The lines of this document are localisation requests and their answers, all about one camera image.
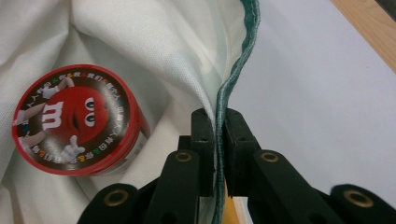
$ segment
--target m&m's container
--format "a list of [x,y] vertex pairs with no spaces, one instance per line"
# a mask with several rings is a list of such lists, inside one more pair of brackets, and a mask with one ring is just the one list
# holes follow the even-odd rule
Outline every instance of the m&m's container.
[[29,88],[15,111],[12,135],[22,156],[42,171],[96,175],[132,161],[149,126],[116,74],[75,64],[49,72]]

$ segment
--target red lid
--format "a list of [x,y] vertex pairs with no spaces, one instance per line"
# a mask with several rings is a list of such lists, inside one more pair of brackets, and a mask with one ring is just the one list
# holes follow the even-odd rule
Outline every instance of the red lid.
[[103,171],[130,150],[144,118],[125,83],[76,64],[40,78],[21,98],[12,134],[33,166],[56,175]]

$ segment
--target green fabric edge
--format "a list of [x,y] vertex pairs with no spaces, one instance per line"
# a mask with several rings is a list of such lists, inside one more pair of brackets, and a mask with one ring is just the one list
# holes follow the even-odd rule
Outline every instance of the green fabric edge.
[[220,224],[222,221],[225,200],[224,185],[224,145],[222,142],[222,127],[225,120],[225,112],[228,106],[233,87],[239,78],[243,66],[245,65],[256,42],[257,31],[260,23],[260,6],[258,0],[241,0],[245,9],[245,26],[247,35],[242,43],[241,57],[233,65],[230,77],[220,87],[217,98],[216,112],[216,139],[217,139],[217,182],[216,182],[216,209],[212,219],[213,224]]

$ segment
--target white fabric bag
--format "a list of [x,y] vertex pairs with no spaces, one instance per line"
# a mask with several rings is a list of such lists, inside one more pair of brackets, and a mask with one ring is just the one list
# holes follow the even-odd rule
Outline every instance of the white fabric bag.
[[[117,182],[143,187],[159,176],[178,136],[190,134],[195,109],[205,109],[219,136],[258,12],[250,0],[0,1],[0,223],[76,223],[98,190]],[[148,120],[151,137],[124,174],[50,175],[15,150],[10,129],[23,93],[74,63],[118,74]],[[201,223],[213,214],[221,220],[221,151],[219,142],[217,211],[214,199],[203,200]]]

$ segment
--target m logo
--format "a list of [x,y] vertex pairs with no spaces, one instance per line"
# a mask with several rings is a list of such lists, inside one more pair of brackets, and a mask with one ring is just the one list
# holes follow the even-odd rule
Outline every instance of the m logo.
[[43,130],[48,128],[58,128],[61,123],[62,107],[64,102],[59,102],[56,105],[45,105],[43,109]]

